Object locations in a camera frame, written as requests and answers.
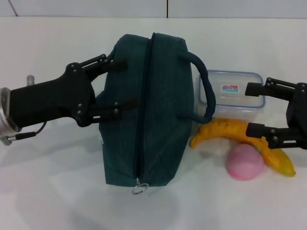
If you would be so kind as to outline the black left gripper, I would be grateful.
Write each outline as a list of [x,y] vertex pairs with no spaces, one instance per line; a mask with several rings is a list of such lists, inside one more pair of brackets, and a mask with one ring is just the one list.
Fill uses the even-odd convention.
[[138,97],[94,96],[91,82],[108,72],[123,71],[127,61],[112,61],[105,54],[82,63],[72,63],[55,80],[11,91],[10,118],[18,127],[73,118],[78,126],[91,124],[88,116],[92,104],[93,123],[134,120],[138,112]]

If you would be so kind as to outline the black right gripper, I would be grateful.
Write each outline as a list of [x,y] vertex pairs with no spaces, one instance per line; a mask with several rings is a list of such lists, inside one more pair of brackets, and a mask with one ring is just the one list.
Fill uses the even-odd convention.
[[249,82],[245,96],[270,96],[289,101],[286,120],[288,128],[268,127],[263,124],[249,123],[246,136],[265,137],[270,149],[301,148],[307,149],[307,84],[294,83],[267,78],[264,85]]

